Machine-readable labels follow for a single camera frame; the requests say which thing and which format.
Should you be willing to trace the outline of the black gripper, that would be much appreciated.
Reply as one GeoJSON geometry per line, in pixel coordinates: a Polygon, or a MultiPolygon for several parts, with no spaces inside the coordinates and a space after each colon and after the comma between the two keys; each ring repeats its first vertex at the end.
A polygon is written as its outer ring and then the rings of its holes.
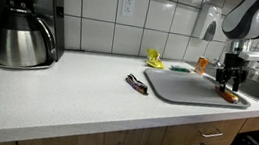
{"type": "Polygon", "coordinates": [[[237,54],[227,53],[225,56],[224,69],[219,68],[216,70],[216,78],[215,80],[219,83],[220,92],[225,91],[227,77],[226,72],[234,72],[233,79],[233,87],[232,90],[237,92],[242,82],[247,80],[247,74],[249,73],[247,70],[243,70],[243,66],[246,65],[244,59],[240,58],[237,54]]]}

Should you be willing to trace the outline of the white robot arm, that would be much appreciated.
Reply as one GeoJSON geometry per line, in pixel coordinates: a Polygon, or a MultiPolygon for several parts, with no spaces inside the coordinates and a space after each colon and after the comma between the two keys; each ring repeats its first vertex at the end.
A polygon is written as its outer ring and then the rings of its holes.
{"type": "Polygon", "coordinates": [[[224,18],[223,33],[230,41],[224,67],[216,70],[216,89],[225,91],[232,79],[232,90],[237,92],[247,80],[250,61],[259,62],[259,0],[243,0],[224,18]]]}

